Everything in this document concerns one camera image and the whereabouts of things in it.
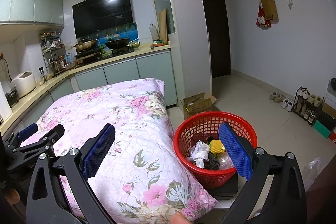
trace white bottle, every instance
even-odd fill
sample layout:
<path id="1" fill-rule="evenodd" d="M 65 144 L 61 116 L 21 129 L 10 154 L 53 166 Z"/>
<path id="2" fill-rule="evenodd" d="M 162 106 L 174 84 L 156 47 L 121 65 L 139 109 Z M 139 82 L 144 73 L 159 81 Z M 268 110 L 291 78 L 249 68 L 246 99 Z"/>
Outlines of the white bottle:
<path id="1" fill-rule="evenodd" d="M 12 110 L 7 102 L 1 83 L 0 83 L 0 114 L 2 117 L 1 122 L 4 122 L 4 120 L 6 120 L 12 114 Z"/>
<path id="2" fill-rule="evenodd" d="M 157 31 L 155 25 L 151 24 L 150 27 L 149 27 L 149 30 L 151 31 L 151 35 L 152 35 L 152 40 L 153 41 L 160 39 L 158 31 Z"/>

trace shoe rack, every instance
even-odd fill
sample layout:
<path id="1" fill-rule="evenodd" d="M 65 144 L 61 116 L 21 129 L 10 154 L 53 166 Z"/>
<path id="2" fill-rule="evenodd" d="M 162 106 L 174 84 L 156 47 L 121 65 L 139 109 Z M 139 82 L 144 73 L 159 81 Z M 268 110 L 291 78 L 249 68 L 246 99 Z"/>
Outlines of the shoe rack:
<path id="1" fill-rule="evenodd" d="M 323 107 L 323 103 L 324 103 L 324 98 L 322 98 L 322 101 L 321 101 L 321 104 L 319 106 L 314 106 L 313 104 L 310 104 L 308 102 L 308 99 L 304 99 L 302 96 L 299 96 L 299 91 L 303 89 L 303 86 L 299 87 L 296 91 L 296 94 L 295 94 L 295 98 L 294 98 L 294 106 L 292 108 L 292 111 L 291 112 L 294 112 L 296 115 L 300 116 L 302 119 L 304 119 L 305 121 L 308 122 L 308 119 L 306 120 L 304 118 L 303 115 L 301 115 L 301 109 L 299 112 L 296 112 L 296 107 L 298 105 L 299 102 L 302 102 L 302 105 L 301 107 L 303 106 L 303 103 L 306 102 L 306 109 L 310 109 L 311 111 L 315 111 L 316 115 L 315 115 L 315 119 L 313 120 L 311 126 L 314 125 L 316 119 L 317 119 L 317 116 L 319 115 L 320 111 L 322 111 L 322 107 Z"/>

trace red box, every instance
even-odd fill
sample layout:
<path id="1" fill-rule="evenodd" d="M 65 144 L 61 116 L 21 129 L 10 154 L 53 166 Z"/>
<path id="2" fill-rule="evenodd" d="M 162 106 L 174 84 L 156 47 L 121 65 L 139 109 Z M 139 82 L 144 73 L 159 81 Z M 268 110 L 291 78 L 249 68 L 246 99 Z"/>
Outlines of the red box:
<path id="1" fill-rule="evenodd" d="M 336 144 L 336 133 L 332 131 L 331 134 L 329 135 L 329 139 L 331 139 L 332 142 Z"/>

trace yellow sponge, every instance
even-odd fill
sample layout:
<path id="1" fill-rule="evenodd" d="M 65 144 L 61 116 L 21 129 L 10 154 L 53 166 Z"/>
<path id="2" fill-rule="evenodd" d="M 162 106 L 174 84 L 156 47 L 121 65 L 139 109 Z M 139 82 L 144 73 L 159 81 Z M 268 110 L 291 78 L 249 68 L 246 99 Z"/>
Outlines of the yellow sponge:
<path id="1" fill-rule="evenodd" d="M 224 145 L 220 140 L 212 140 L 210 143 L 210 152 L 212 154 L 223 153 L 225 152 Z"/>

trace beige countertop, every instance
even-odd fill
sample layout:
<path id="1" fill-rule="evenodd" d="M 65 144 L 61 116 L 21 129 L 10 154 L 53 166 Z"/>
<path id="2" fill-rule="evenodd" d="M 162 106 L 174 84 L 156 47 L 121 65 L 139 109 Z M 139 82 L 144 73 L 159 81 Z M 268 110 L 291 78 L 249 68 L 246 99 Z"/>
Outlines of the beige countertop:
<path id="1" fill-rule="evenodd" d="M 70 69 L 70 70 L 62 73 L 61 75 L 48 80 L 43 85 L 34 89 L 31 93 L 29 93 L 28 95 L 21 98 L 19 100 L 19 102 L 15 106 L 13 106 L 13 108 L 12 108 L 13 113 L 0 125 L 1 135 L 4 135 L 6 133 L 6 131 L 8 130 L 8 128 L 19 118 L 19 116 L 28 107 L 30 107 L 38 98 L 40 98 L 43 94 L 48 92 L 48 90 L 51 90 L 56 84 L 58 84 L 60 81 L 67 78 L 68 76 L 73 75 L 75 73 L 79 73 L 83 70 L 87 70 L 87 69 L 90 69 L 90 68 L 94 68 L 94 67 L 97 67 L 97 66 L 101 66 L 101 65 L 104 65 L 104 64 L 115 62 L 115 61 L 118 61 L 118 60 L 130 58 L 130 57 L 134 57 L 134 56 L 138 56 L 138 55 L 142 55 L 142 54 L 149 54 L 149 53 L 152 53 L 152 52 L 157 52 L 157 51 L 170 49 L 170 45 L 166 45 L 166 46 L 155 47 L 152 50 L 150 48 L 150 45 L 151 45 L 151 43 L 142 44 L 142 45 L 140 45 L 139 48 L 134 49 L 134 52 L 130 52 L 128 54 L 123 54 L 123 55 L 116 56 L 116 57 L 111 57 L 111 58 L 108 58 L 108 59 L 105 59 L 105 60 L 100 60 L 100 61 L 94 62 L 92 64 L 88 64 L 88 65 L 85 65 L 85 66 L 82 66 L 82 67 L 79 67 L 79 68 Z"/>

